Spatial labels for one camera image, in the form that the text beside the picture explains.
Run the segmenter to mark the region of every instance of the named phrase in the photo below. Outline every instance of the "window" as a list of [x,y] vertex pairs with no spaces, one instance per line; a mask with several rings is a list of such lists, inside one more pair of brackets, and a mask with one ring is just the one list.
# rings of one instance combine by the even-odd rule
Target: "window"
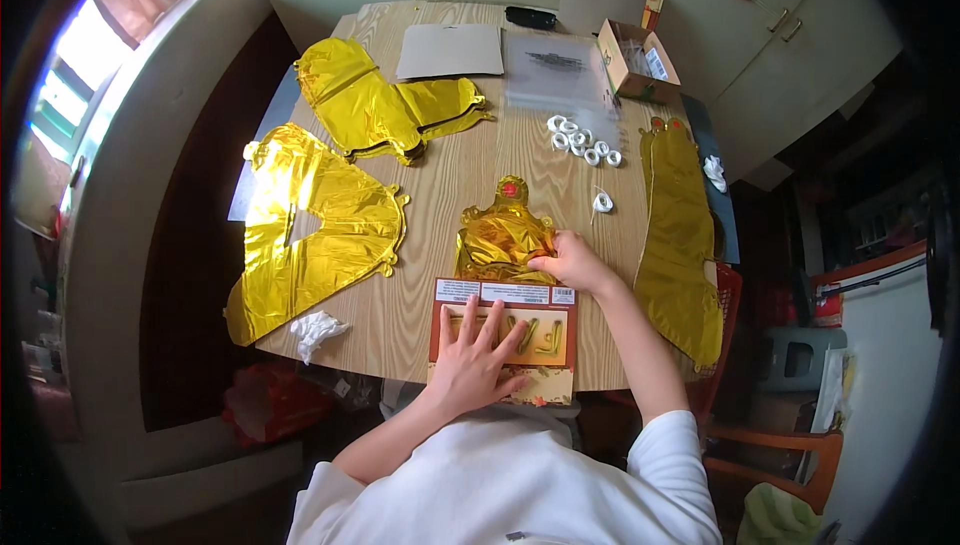
[[30,130],[55,158],[73,162],[90,99],[131,52],[93,0],[84,0],[56,43],[30,117]]

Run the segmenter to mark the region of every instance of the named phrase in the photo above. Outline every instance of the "red basket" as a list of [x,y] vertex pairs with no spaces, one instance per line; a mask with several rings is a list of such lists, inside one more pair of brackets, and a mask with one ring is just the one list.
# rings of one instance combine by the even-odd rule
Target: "red basket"
[[[737,310],[740,305],[740,287],[743,278],[725,263],[717,263],[717,294],[720,295],[720,308],[723,310],[723,341],[720,345],[720,357],[714,365],[703,368],[698,372],[699,380],[686,384],[687,398],[690,401],[690,410],[702,424],[710,415],[714,406],[717,387],[723,375],[723,366],[727,362],[727,353],[730,351],[730,340],[734,337],[734,327],[737,325]],[[604,391],[608,398],[620,403],[636,406],[637,402],[630,395],[630,391]]]

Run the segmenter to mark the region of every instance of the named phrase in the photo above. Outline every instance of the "white shirt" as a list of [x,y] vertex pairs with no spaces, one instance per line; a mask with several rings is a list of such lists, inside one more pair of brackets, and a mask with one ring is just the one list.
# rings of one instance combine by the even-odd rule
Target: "white shirt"
[[543,422],[484,410],[367,487],[322,461],[296,498],[288,545],[508,543],[517,532],[517,545],[721,542],[689,411],[651,420],[626,473]]

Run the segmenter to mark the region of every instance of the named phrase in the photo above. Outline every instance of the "label sticker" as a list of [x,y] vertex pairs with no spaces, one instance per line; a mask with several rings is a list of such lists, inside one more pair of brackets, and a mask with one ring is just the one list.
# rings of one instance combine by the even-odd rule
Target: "label sticker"
[[333,392],[337,393],[337,397],[340,397],[342,399],[343,397],[346,396],[346,394],[348,393],[348,391],[350,391],[350,389],[351,389],[351,386],[347,384],[347,381],[345,381],[344,379],[340,379],[337,382],[337,385],[333,387]]
[[480,298],[484,301],[503,299],[504,303],[536,303],[550,305],[550,287],[532,287],[530,285],[492,285],[483,284]]
[[550,298],[553,299],[553,303],[573,305],[574,297],[572,288],[553,287],[551,289]]
[[480,296],[480,283],[468,283],[462,280],[437,281],[437,301],[466,303],[471,295]]
[[666,68],[664,67],[664,62],[660,60],[660,56],[657,55],[657,50],[650,49],[647,51],[646,58],[647,65],[650,66],[650,73],[653,74],[653,77],[657,80],[666,80]]

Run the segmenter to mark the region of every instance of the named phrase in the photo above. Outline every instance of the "wooden table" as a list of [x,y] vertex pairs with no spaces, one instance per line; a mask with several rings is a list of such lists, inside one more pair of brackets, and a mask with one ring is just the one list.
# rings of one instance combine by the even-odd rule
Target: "wooden table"
[[[356,16],[344,16],[332,36],[353,37],[379,66],[388,82],[397,81],[403,33],[419,23],[491,23],[509,32],[543,34],[507,23],[504,7],[478,3],[403,1],[365,5]],[[579,39],[568,35],[556,38]],[[687,121],[679,99],[669,107],[623,100],[621,128],[624,161],[618,168],[590,167],[573,155],[551,149],[546,119],[553,114],[506,107],[503,77],[474,77],[486,95],[496,121],[481,121],[459,134],[429,143],[414,167],[391,155],[358,160],[384,185],[399,184],[410,195],[407,233],[390,278],[376,274],[337,292],[316,309],[352,324],[343,335],[325,341],[312,362],[353,372],[426,382],[427,348],[434,278],[452,276],[457,231],[463,209],[486,208],[494,201],[498,180],[514,174],[530,188],[530,211],[549,215],[555,226],[575,230],[606,263],[632,285],[646,238],[646,200],[640,164],[638,129],[650,119],[679,117]],[[303,96],[291,121],[330,143]],[[611,214],[598,215],[591,226],[594,185],[613,199]],[[299,213],[293,239],[316,231],[317,218]],[[627,379],[599,307],[582,297],[577,331],[575,390],[626,388]],[[259,339],[258,349],[297,359],[296,338],[281,327]],[[695,378],[690,359],[675,350],[686,380]]]

